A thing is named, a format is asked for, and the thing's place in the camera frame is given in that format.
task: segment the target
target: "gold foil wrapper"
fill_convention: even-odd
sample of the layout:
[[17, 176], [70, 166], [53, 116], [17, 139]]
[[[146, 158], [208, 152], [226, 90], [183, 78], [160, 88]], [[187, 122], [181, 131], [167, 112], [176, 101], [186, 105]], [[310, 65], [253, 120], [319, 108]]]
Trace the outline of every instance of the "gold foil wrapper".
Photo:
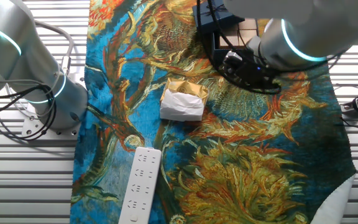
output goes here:
[[205, 86], [176, 78], [168, 78], [160, 102], [164, 99], [165, 91], [167, 89], [169, 89], [171, 92], [186, 93], [193, 96], [198, 96], [201, 98], [204, 106], [206, 104], [206, 100], [208, 99], [208, 89]]

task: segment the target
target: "electrical outlet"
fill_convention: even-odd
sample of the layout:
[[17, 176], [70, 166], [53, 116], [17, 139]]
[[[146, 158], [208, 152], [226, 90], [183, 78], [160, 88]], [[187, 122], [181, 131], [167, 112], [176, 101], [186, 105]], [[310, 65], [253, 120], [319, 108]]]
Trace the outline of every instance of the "electrical outlet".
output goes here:
[[118, 224], [148, 224], [160, 161], [161, 151], [136, 149]]

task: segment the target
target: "sunflower pattern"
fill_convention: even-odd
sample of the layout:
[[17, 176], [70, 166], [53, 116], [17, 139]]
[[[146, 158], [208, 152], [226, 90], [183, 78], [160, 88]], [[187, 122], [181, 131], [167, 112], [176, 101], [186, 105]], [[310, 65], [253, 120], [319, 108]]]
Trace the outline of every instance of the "sunflower pattern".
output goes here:
[[[355, 173], [327, 67], [287, 74], [275, 96], [232, 86], [199, 43], [194, 5], [91, 0], [71, 223], [118, 223], [139, 146], [163, 155], [151, 224], [308, 224]], [[208, 88], [202, 122], [159, 118], [168, 77]]]

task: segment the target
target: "black cable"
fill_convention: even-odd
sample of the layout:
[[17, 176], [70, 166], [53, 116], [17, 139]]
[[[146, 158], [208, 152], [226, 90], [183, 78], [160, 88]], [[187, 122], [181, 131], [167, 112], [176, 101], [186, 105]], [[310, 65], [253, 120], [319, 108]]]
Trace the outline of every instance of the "black cable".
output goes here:
[[40, 138], [41, 136], [43, 136], [43, 135], [47, 132], [47, 130], [50, 129], [50, 127], [51, 127], [51, 125], [53, 124], [53, 122], [55, 121], [55, 117], [56, 117], [56, 112], [57, 112], [57, 109], [56, 109], [56, 101], [53, 100], [53, 99], [54, 99], [54, 95], [53, 95], [53, 93], [50, 91], [50, 88], [49, 88], [48, 86], [43, 86], [43, 87], [42, 87], [42, 90], [43, 90], [45, 93], [48, 93], [48, 94], [47, 94], [48, 104], [49, 104], [49, 106], [52, 106], [52, 107], [53, 107], [52, 110], [51, 110], [51, 112], [49, 112], [48, 117], [47, 117], [47, 120], [46, 120], [46, 122], [44, 123], [44, 125], [43, 125], [38, 131], [36, 131], [34, 134], [31, 134], [31, 135], [26, 136], [26, 137], [20, 137], [20, 136], [14, 134], [11, 130], [9, 130], [9, 128], [3, 123], [2, 119], [0, 118], [0, 123], [1, 123], [1, 125], [2, 125], [2, 126], [4, 127], [4, 129], [7, 131], [7, 133], [6, 133], [6, 132], [4, 132], [3, 130], [0, 129], [0, 132], [1, 132], [3, 135], [5, 135], [7, 138], [12, 139], [12, 140], [13, 140], [13, 139], [18, 139], [18, 140], [25, 140], [25, 141], [34, 141], [34, 140]]
[[0, 108], [0, 112], [3, 111], [3, 110], [6, 110], [8, 107], [12, 106], [15, 102], [17, 102], [19, 99], [25, 97], [27, 94], [31, 93], [32, 91], [38, 90], [38, 89], [41, 89], [41, 88], [42, 88], [42, 87], [40, 87], [40, 86], [36, 86], [36, 87], [31, 88], [30, 91], [25, 90], [25, 91], [24, 91], [24, 92], [25, 92], [24, 94], [21, 94], [20, 96], [18, 96], [17, 98], [15, 98], [15, 100], [12, 100], [12, 101], [11, 101], [10, 103], [8, 103], [6, 106]]
[[259, 24], [258, 24], [258, 19], [255, 19], [255, 23], [256, 23], [256, 35], [259, 36]]
[[208, 15], [210, 16], [212, 13], [215, 13], [215, 12], [227, 12], [227, 9], [226, 7], [224, 6], [224, 4], [221, 4], [220, 6], [218, 7], [215, 7], [215, 6], [212, 6], [212, 7], [209, 7], [209, 6], [206, 6], [207, 9], [212, 9], [212, 10], [209, 10], [209, 12], [204, 12], [204, 13], [201, 13], [201, 15]]
[[349, 127], [358, 128], [357, 125], [349, 124], [349, 123], [348, 123], [347, 121], [345, 121], [342, 117], [341, 117], [341, 120], [342, 120], [343, 122], [345, 122]]
[[[218, 19], [216, 18], [216, 15], [215, 13], [213, 13], [212, 11], [212, 8], [213, 8], [213, 3], [212, 3], [212, 0], [207, 0], [208, 2], [208, 6], [209, 6], [209, 11], [211, 12], [211, 16], [212, 16], [212, 20], [214, 21], [215, 23], [215, 26], [218, 28], [218, 32], [219, 32], [219, 35], [223, 38], [223, 40], [227, 43], [227, 45], [232, 49], [233, 52], [235, 52], [236, 54], [240, 55], [243, 59], [246, 59], [249, 63], [253, 64], [253, 65], [256, 65], [256, 66], [260, 66], [259, 64], [255, 63], [252, 59], [249, 59], [247, 57], [245, 57], [241, 51], [238, 51], [229, 41], [229, 39], [226, 37], [226, 35], [223, 34], [223, 30], [221, 28], [221, 26], [219, 25], [219, 22], [218, 22]], [[336, 57], [337, 55], [334, 55], [332, 56], [331, 58], [329, 59], [326, 59], [320, 63], [317, 63], [317, 64], [314, 64], [314, 65], [311, 65], [309, 67], [306, 67], [306, 68], [302, 68], [302, 69], [296, 69], [296, 70], [288, 70], [288, 71], [285, 71], [285, 70], [277, 70], [275, 68], [270, 68], [271, 70], [274, 70], [275, 72], [277, 73], [293, 73], [293, 72], [304, 72], [304, 71], [307, 71], [307, 70], [312, 70], [314, 68], [318, 68], [322, 65], [325, 65], [329, 60], [332, 60], [334, 57]]]
[[201, 1], [200, 1], [200, 0], [196, 0], [196, 1], [197, 1], [196, 17], [197, 17], [197, 22], [198, 22], [198, 28], [199, 28], [199, 32], [198, 32], [198, 33], [199, 33], [199, 35], [200, 35], [201, 44], [203, 45], [203, 48], [204, 48], [204, 50], [205, 50], [205, 52], [206, 52], [206, 55], [207, 55], [207, 57], [208, 57], [208, 59], [209, 59], [209, 62], [210, 62], [211, 65], [215, 68], [215, 70], [216, 70], [217, 72], [219, 72], [219, 74], [220, 74], [222, 77], [224, 77], [229, 83], [231, 83], [231, 84], [233, 84], [233, 85], [236, 85], [236, 86], [238, 86], [238, 87], [240, 87], [240, 88], [243, 88], [243, 89], [245, 89], [245, 90], [247, 90], [247, 91], [249, 91], [249, 92], [252, 92], [252, 93], [260, 93], [260, 94], [265, 94], [265, 95], [276, 95], [278, 92], [268, 92], [268, 91], [265, 91], [265, 90], [257, 91], [257, 90], [255, 90], [255, 89], [250, 88], [249, 86], [246, 86], [246, 85], [241, 85], [241, 86], [239, 86], [240, 83], [234, 82], [233, 80], [231, 80], [230, 78], [228, 78], [228, 77], [226, 76], [226, 74], [224, 74], [222, 71], [220, 71], [219, 67], [214, 63], [214, 60], [213, 60], [211, 54], [209, 54], [209, 52], [207, 51], [208, 48], [207, 48], [207, 46], [206, 46], [206, 44], [205, 44], [205, 39], [204, 39], [203, 31], [202, 31], [202, 28], [201, 28], [201, 7], [200, 7]]
[[42, 85], [37, 85], [35, 87], [32, 87], [32, 88], [29, 88], [29, 89], [26, 89], [26, 90], [23, 90], [23, 91], [20, 91], [20, 92], [17, 92], [17, 93], [14, 93], [14, 94], [10, 94], [10, 95], [4, 95], [4, 96], [0, 96], [0, 99], [7, 99], [7, 98], [10, 98], [10, 97], [14, 97], [14, 96], [19, 96], [19, 95], [23, 95], [23, 94], [28, 94], [34, 90], [40, 90], [42, 87], [40, 87]]
[[[335, 66], [337, 63], [338, 63], [338, 60], [341, 58], [341, 55], [343, 53], [339, 53], [338, 55], [336, 55], [336, 59], [335, 61], [328, 67], [328, 70], [332, 69], [333, 66]], [[310, 77], [310, 78], [299, 78], [299, 79], [291, 79], [291, 78], [284, 78], [284, 77], [278, 77], [277, 79], [279, 80], [284, 80], [284, 81], [289, 81], [289, 82], [305, 82], [305, 81], [312, 81], [312, 80], [315, 80], [319, 77], [322, 77], [323, 75], [325, 75], [325, 73], [322, 73], [320, 75], [315, 75], [313, 77]]]
[[242, 42], [242, 44], [244, 44], [244, 47], [247, 48], [246, 42], [245, 42], [244, 39], [242, 38], [240, 29], [237, 30], [237, 36], [241, 39], [241, 42]]

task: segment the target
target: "white table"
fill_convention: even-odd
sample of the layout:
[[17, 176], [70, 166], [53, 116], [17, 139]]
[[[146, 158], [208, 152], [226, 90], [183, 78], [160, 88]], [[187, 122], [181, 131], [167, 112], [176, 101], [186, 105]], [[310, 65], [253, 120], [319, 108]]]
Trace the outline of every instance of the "white table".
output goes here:
[[[85, 65], [90, 2], [26, 0], [25, 3], [35, 19], [59, 26], [73, 35], [76, 48], [72, 55], [71, 72], [74, 74], [71, 77], [79, 81]], [[52, 31], [38, 28], [38, 32], [49, 51], [60, 61], [68, 42]], [[331, 80], [335, 87], [358, 84], [358, 45], [331, 69]], [[335, 92], [340, 103], [358, 96], [358, 89], [353, 87], [342, 87]], [[0, 100], [0, 106], [5, 103], [7, 100]], [[3, 111], [1, 116], [13, 131], [21, 132], [24, 118], [15, 108]], [[346, 129], [358, 169], [358, 129]], [[25, 147], [0, 134], [0, 224], [69, 223], [75, 143], [63, 141]], [[342, 223], [358, 224], [358, 174]]]

